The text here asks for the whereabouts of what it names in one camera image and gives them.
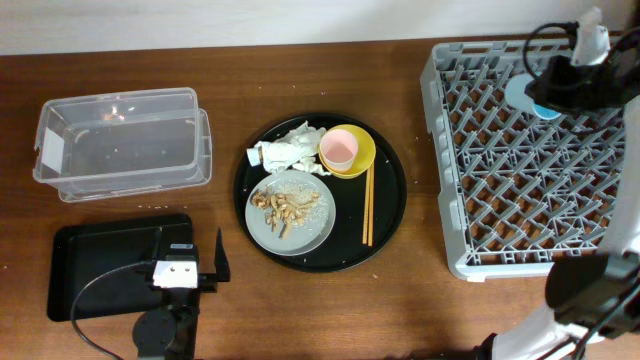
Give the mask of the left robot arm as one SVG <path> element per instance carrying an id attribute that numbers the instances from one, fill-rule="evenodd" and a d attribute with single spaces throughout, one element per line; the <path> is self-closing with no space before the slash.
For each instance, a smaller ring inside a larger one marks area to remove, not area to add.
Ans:
<path id="1" fill-rule="evenodd" d="M 132 340 L 139 359 L 193 359 L 195 357 L 200 298 L 215 293 L 231 279 L 222 232 L 215 241 L 215 271 L 199 271 L 199 251 L 193 243 L 162 240 L 150 263 L 150 288 L 161 294 L 158 308 L 135 322 Z"/>

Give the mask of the pink cup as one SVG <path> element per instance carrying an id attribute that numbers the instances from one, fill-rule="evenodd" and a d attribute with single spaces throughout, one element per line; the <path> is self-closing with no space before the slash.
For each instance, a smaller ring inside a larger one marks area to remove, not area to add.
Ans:
<path id="1" fill-rule="evenodd" d="M 331 169 L 336 172 L 345 172 L 352 167 L 359 144 L 351 132 L 332 129 L 322 137 L 319 149 Z"/>

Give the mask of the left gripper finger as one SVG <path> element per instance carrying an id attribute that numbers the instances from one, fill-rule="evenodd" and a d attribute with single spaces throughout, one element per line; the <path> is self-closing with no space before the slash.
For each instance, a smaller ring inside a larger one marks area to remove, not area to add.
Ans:
<path id="1" fill-rule="evenodd" d="M 216 271 L 216 281 L 219 283 L 229 282 L 231 280 L 231 270 L 223 245 L 221 229 L 218 229 L 217 231 L 215 245 L 214 266 Z"/>
<path id="2" fill-rule="evenodd" d="M 151 250 L 149 253 L 149 259 L 156 261 L 158 259 L 158 249 L 162 242 L 162 227 L 159 226 L 153 231 L 153 240 L 151 243 Z"/>

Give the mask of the blue cup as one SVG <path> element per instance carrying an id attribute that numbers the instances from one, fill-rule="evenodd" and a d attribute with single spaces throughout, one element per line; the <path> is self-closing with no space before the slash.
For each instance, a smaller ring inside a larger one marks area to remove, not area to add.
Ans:
<path id="1" fill-rule="evenodd" d="M 554 120 L 561 114 L 552 109 L 537 105 L 533 98 L 525 93 L 526 87 L 533 82 L 529 74 L 519 74 L 512 77 L 505 87 L 505 100 L 512 108 L 542 120 Z"/>

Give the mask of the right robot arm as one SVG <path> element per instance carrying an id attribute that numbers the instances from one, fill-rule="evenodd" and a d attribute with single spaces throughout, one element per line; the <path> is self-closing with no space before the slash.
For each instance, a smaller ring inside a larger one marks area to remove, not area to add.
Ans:
<path id="1" fill-rule="evenodd" d="M 560 27 L 574 39 L 571 57 L 554 57 L 523 93 L 562 113 L 622 108 L 625 154 L 612 220 L 597 254 L 557 262 L 545 305 L 489 335 L 471 359 L 582 359 L 589 343 L 639 330 L 639 30 L 611 44 L 601 25 Z"/>

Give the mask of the white tissue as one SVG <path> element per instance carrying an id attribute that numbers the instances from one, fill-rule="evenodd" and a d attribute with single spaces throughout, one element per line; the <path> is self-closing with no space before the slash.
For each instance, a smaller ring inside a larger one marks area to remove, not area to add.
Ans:
<path id="1" fill-rule="evenodd" d="M 293 169 L 309 174 L 330 176 L 331 173 L 316 161 L 318 145 L 326 134 L 324 127 L 311 127 L 305 121 L 299 127 L 290 130 L 284 137 L 273 142 L 259 141 L 252 148 L 262 149 L 261 166 L 272 175 Z"/>

